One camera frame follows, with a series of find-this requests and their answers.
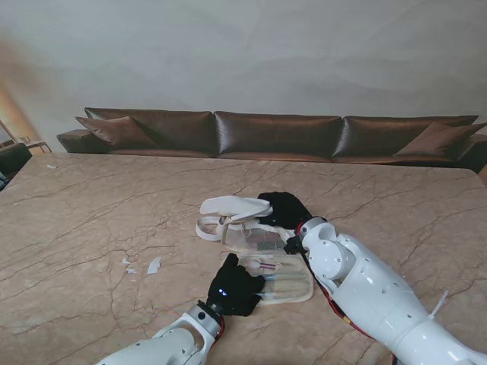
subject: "sofa cushion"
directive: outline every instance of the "sofa cushion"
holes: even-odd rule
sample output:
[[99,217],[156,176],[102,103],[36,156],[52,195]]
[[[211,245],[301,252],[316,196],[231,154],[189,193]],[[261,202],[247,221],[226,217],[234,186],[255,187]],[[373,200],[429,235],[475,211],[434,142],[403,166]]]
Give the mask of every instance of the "sofa cushion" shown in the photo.
[[84,111],[88,117],[97,119],[130,116],[161,148],[216,152],[215,116],[211,112],[99,108]]
[[384,118],[346,116],[334,157],[390,156],[418,137],[433,122],[471,125],[477,116]]
[[331,156],[340,130],[339,116],[292,116],[215,112],[220,154],[273,152]]
[[272,152],[232,152],[221,154],[218,157],[232,160],[267,160],[267,161],[293,161],[293,162],[332,162],[329,158],[309,154],[286,154]]
[[108,152],[108,154],[123,154],[133,156],[162,156],[162,157],[196,157],[196,158],[209,158],[213,157],[213,154],[200,151],[184,151],[184,150],[114,150]]
[[457,144],[464,143],[486,125],[487,123],[452,127],[433,122],[394,156],[447,156],[448,151],[451,151]]
[[154,148],[157,147],[129,116],[117,119],[93,119],[76,117],[84,127],[92,131],[111,148]]
[[374,156],[374,157],[334,157],[335,163],[356,163],[373,165],[454,167],[455,161],[449,157],[436,156]]

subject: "white wall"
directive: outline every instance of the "white wall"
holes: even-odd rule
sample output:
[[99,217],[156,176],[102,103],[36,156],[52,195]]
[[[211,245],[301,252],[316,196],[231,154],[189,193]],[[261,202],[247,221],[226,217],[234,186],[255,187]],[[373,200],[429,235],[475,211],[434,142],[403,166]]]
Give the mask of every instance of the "white wall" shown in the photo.
[[485,0],[1,0],[0,78],[40,136],[85,106],[487,115]]

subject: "black glove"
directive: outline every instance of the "black glove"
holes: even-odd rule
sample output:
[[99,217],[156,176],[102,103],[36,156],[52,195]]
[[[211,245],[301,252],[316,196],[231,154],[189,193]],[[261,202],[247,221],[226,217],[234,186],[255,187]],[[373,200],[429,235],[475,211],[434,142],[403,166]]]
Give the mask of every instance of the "black glove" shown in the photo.
[[290,192],[263,192],[259,199],[270,202],[272,206],[270,215],[259,218],[261,224],[295,230],[299,224],[313,217],[303,203]]
[[266,279],[262,275],[251,276],[234,253],[228,255],[208,290],[206,304],[215,312],[226,316],[244,316],[252,314],[264,288]]

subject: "throw pillow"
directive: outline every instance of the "throw pillow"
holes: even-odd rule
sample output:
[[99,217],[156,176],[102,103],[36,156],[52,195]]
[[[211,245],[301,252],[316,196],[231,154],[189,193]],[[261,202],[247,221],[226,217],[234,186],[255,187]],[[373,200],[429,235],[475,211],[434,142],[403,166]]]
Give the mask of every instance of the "throw pillow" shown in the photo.
[[114,150],[157,147],[154,141],[129,116],[108,120],[77,116],[76,120],[92,131],[99,139],[107,142]]
[[427,155],[444,157],[455,145],[465,142],[471,135],[485,127],[487,123],[452,127],[436,123],[427,127],[418,137],[410,141],[393,156]]

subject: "marble vein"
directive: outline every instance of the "marble vein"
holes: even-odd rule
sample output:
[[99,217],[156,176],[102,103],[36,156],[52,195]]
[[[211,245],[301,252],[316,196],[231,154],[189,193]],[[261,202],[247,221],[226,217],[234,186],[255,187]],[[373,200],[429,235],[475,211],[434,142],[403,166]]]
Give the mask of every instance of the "marble vein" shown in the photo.
[[[487,351],[487,189],[468,170],[46,154],[0,193],[2,363],[93,364],[150,338],[205,297],[226,255],[194,234],[201,202],[283,190],[406,275],[427,309],[449,289],[438,320]],[[161,268],[146,275],[155,256]],[[228,362],[382,365],[390,356],[316,293],[229,318],[208,359]]]

